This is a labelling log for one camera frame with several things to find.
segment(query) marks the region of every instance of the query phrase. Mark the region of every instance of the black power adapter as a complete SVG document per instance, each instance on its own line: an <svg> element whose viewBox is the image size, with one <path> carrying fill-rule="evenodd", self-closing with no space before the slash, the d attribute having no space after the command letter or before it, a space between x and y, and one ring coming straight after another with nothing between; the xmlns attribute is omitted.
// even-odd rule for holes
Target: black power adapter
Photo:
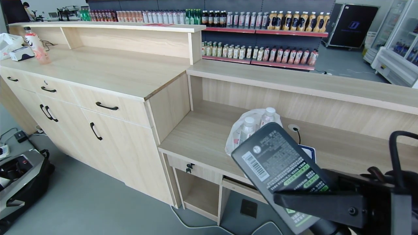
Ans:
<svg viewBox="0 0 418 235"><path fill-rule="evenodd" d="M18 143L24 142L25 140L28 139L28 136L26 135L26 133L22 130L18 131L15 133L15 138L18 141Z"/></svg>

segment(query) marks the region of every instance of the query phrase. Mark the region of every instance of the person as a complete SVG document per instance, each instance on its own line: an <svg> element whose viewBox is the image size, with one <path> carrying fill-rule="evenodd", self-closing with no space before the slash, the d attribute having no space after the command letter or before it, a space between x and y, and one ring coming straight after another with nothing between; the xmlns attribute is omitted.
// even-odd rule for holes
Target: person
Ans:
<svg viewBox="0 0 418 235"><path fill-rule="evenodd" d="M30 19L31 21L35 21L35 14L33 14L33 13L29 10L29 3L24 2L24 3L23 3L23 7L25 8L25 11L26 11L26 13L27 13L27 14L28 14L28 16L29 16L29 19Z"/></svg>

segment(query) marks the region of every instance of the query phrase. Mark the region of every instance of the glass display fridge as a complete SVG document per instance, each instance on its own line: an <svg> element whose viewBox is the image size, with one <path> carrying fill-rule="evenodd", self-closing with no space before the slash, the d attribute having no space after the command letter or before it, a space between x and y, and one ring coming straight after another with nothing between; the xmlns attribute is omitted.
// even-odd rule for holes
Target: glass display fridge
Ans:
<svg viewBox="0 0 418 235"><path fill-rule="evenodd" d="M408 1L371 66L390 83L418 88L418 1Z"/></svg>
<svg viewBox="0 0 418 235"><path fill-rule="evenodd" d="M365 61L369 64L373 62L376 57L379 48L386 45L387 40L389 39L390 34L396 27L396 24L399 21L400 16L405 10L405 6L409 1L412 0L395 0L386 15L383 23L381 24L377 35L372 43L372 46L367 50L367 53L363 57Z"/></svg>

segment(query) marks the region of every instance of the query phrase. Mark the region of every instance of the reception counter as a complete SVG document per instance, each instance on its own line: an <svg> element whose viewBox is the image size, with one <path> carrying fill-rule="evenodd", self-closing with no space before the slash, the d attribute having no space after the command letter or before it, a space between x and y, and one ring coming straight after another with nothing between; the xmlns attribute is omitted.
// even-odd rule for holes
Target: reception counter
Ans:
<svg viewBox="0 0 418 235"><path fill-rule="evenodd" d="M390 133L418 133L418 90L202 60L205 26L56 22L10 31L22 35L24 26L58 44L52 63L1 61L2 82L57 147L218 224L231 190L265 203L224 151L250 109L274 107L295 140L287 126L300 127L320 167L354 174L391 170ZM418 172L418 141L398 142L403 169Z"/></svg>

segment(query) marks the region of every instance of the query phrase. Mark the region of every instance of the drawer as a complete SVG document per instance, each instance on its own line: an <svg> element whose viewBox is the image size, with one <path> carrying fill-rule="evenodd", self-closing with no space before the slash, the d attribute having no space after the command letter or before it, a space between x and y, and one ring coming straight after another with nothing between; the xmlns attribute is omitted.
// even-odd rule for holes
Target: drawer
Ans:
<svg viewBox="0 0 418 235"><path fill-rule="evenodd" d="M0 74L9 86L20 87L29 91L34 91L29 81L30 76L20 71L1 67Z"/></svg>
<svg viewBox="0 0 418 235"><path fill-rule="evenodd" d="M83 108L150 127L144 102L109 94L105 90L76 86L71 89Z"/></svg>
<svg viewBox="0 0 418 235"><path fill-rule="evenodd" d="M53 81L41 75L31 76L30 82L32 83L34 91L38 94L78 105L70 85L68 84Z"/></svg>
<svg viewBox="0 0 418 235"><path fill-rule="evenodd" d="M261 193L254 188L245 186L243 184L237 183L229 179L222 180L222 187L238 192L240 194L243 194L245 196L251 197L257 201L267 204L267 201L264 199Z"/></svg>
<svg viewBox="0 0 418 235"><path fill-rule="evenodd" d="M169 156L168 157L168 162L170 164L170 166L179 169L181 171L187 172L186 169L188 168L188 164L191 164L191 162L187 162L187 161L183 161L181 159L178 159L176 157L173 156ZM204 167L201 167L199 165L193 165L193 168L190 169L190 174L197 176L199 178L205 179L207 181L210 181L212 183L218 184L220 185L222 182L222 175L219 173L216 173L212 170L206 169Z"/></svg>

